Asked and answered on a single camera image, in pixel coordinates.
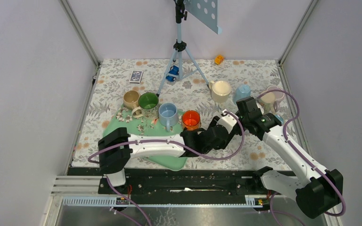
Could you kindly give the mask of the beige mug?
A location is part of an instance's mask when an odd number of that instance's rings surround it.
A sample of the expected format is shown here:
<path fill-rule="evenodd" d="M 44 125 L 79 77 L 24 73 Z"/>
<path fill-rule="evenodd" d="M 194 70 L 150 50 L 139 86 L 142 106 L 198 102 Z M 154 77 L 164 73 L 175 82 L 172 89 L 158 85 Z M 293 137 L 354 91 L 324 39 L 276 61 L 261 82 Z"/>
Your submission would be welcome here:
<path fill-rule="evenodd" d="M 135 90 L 130 90 L 126 92 L 123 96 L 123 105 L 127 109 L 133 110 L 134 108 L 139 106 L 139 92 Z"/>

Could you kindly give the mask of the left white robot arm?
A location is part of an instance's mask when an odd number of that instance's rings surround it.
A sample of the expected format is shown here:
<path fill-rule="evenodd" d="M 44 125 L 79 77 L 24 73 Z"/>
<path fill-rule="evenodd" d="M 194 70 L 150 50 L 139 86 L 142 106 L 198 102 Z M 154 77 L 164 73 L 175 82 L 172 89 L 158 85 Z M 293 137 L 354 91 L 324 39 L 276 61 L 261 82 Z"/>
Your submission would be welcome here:
<path fill-rule="evenodd" d="M 98 141 L 99 170 L 117 194 L 127 189 L 124 168 L 129 160 L 149 156 L 206 157 L 211 150 L 224 149 L 240 122 L 227 114 L 214 117 L 207 129 L 184 130 L 169 136 L 138 136 L 119 127 Z"/>

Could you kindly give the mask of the cream mug green inside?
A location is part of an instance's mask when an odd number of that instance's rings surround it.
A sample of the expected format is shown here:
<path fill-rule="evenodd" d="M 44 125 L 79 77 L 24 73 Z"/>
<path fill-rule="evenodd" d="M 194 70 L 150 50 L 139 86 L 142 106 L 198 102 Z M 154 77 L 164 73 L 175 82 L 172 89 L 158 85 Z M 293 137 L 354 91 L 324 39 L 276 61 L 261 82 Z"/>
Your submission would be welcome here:
<path fill-rule="evenodd" d="M 155 93 L 142 94 L 138 99 L 138 105 L 132 110 L 134 118 L 144 117 L 149 120 L 158 118 L 159 98 Z"/>

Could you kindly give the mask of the blue butterfly mug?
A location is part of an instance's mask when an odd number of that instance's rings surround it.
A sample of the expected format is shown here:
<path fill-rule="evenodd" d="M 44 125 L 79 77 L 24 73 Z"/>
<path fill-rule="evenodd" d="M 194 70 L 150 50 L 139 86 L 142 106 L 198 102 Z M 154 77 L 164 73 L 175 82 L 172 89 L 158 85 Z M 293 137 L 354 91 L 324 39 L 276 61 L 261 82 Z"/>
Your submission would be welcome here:
<path fill-rule="evenodd" d="M 280 115 L 275 114 L 274 116 L 281 122 L 281 124 L 284 124 L 285 121 Z"/>

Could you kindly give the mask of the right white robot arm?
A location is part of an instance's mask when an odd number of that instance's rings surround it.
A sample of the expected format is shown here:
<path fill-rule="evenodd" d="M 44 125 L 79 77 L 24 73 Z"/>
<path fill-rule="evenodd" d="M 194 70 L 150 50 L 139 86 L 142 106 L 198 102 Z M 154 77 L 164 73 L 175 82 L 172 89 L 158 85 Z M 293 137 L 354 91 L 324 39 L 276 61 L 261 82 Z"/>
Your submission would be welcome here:
<path fill-rule="evenodd" d="M 278 192 L 296 201 L 300 210 L 309 218 L 316 218 L 329 209 L 342 204 L 343 176 L 337 170 L 328 170 L 312 158 L 297 142 L 289 138 L 285 125 L 272 113 L 262 114 L 253 97 L 237 101 L 238 115 L 244 129 L 270 146 L 293 170 L 296 178 L 263 168 L 252 180 L 254 192 Z"/>

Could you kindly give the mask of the orange mug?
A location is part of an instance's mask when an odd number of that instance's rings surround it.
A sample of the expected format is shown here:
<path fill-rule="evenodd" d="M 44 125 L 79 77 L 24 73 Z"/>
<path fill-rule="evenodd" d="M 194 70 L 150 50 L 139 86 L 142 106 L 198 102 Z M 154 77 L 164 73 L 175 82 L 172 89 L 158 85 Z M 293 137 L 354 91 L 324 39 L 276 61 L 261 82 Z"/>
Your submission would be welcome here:
<path fill-rule="evenodd" d="M 195 130 L 201 127 L 201 118 L 197 111 L 188 110 L 182 115 L 182 126 L 184 130 Z"/>

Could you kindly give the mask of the light blue ribbed mug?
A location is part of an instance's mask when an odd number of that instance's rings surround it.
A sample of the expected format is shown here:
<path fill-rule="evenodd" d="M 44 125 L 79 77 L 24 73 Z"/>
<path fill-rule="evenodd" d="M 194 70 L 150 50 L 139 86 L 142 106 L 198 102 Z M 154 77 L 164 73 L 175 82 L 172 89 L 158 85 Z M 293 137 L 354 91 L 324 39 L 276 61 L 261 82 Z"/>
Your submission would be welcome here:
<path fill-rule="evenodd" d="M 159 122 L 165 126 L 166 131 L 179 122 L 178 109 L 173 103 L 161 104 L 158 110 Z"/>

